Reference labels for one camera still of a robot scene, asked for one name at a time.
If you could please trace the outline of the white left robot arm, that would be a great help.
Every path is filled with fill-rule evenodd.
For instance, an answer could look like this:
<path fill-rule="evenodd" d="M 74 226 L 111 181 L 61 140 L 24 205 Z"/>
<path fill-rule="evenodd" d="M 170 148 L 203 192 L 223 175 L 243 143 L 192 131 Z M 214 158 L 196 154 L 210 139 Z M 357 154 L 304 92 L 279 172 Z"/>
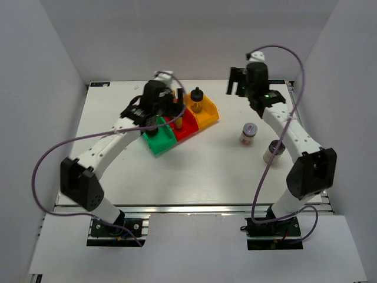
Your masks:
<path fill-rule="evenodd" d="M 124 212 L 104 196 L 100 184 L 103 173 L 143 133 L 157 132 L 158 117 L 175 118 L 182 115 L 185 93 L 183 88 L 173 91 L 164 81 L 148 81 L 142 95 L 130 101 L 109 133 L 102 134 L 86 152 L 76 158 L 67 157 L 61 162 L 61 193 L 104 221 L 104 228 L 111 235 L 119 235 L 124 230 Z"/>

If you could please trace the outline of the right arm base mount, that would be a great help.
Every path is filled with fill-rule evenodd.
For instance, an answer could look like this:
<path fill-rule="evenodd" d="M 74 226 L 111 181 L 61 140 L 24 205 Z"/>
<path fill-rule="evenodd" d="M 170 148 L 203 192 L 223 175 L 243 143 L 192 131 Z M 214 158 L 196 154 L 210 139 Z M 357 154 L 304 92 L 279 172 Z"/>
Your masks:
<path fill-rule="evenodd" d="M 286 221 L 256 224 L 246 218 L 240 230 L 246 233 L 249 251 L 302 250 L 302 237 L 297 218 Z"/>

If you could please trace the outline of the small yellow label bottle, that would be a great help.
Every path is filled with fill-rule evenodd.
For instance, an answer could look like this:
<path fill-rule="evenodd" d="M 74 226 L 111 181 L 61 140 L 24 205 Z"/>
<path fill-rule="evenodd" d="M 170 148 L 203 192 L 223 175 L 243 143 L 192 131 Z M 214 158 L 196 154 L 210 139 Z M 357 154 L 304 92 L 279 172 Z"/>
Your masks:
<path fill-rule="evenodd" d="M 179 117 L 174 121 L 174 127 L 176 130 L 180 130 L 183 127 L 183 118 Z"/>

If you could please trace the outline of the black lid spice jar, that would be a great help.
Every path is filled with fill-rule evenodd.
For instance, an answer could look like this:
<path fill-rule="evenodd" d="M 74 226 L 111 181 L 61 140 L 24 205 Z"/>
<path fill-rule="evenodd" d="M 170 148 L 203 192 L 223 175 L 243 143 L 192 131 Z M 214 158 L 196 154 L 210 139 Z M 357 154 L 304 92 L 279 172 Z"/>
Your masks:
<path fill-rule="evenodd" d="M 191 91 L 190 99 L 192 101 L 191 110 L 193 113 L 198 114 L 202 111 L 203 107 L 201 102 L 203 101 L 203 97 L 204 93 L 199 87 L 196 87 Z"/>

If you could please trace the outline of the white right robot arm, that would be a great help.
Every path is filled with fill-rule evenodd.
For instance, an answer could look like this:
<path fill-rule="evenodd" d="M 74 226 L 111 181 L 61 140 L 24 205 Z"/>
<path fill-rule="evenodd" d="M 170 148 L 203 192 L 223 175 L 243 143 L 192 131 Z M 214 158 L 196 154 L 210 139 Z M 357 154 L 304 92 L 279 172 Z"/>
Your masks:
<path fill-rule="evenodd" d="M 315 195 L 332 187 L 337 154 L 333 148 L 326 149 L 313 140 L 293 119 L 286 99 L 270 89 L 265 63 L 231 67 L 227 94 L 231 94 L 234 83 L 238 84 L 236 94 L 248 98 L 250 107 L 281 138 L 293 162 L 286 177 L 286 190 L 267 213 L 266 229 L 280 235 L 287 228 L 287 219 L 294 217 Z"/>

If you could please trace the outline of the red cap dark sauce jar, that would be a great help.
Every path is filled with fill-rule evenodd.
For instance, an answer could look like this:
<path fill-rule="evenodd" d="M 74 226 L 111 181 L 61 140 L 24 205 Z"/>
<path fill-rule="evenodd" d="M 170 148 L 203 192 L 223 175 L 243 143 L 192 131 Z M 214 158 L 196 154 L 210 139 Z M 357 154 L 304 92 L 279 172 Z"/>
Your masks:
<path fill-rule="evenodd" d="M 149 137 L 156 136 L 158 134 L 158 126 L 157 125 L 147 126 L 147 130 L 145 131 L 145 134 Z"/>

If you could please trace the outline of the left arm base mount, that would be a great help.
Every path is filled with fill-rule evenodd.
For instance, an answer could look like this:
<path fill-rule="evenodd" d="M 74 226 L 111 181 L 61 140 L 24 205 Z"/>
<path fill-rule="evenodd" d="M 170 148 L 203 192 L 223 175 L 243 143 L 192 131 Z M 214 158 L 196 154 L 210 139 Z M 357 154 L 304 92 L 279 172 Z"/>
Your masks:
<path fill-rule="evenodd" d="M 123 226 L 127 229 L 126 231 L 105 225 L 100 220 L 92 218 L 88 230 L 87 246 L 140 248 L 145 244 L 148 234 L 147 218 L 125 217 Z"/>

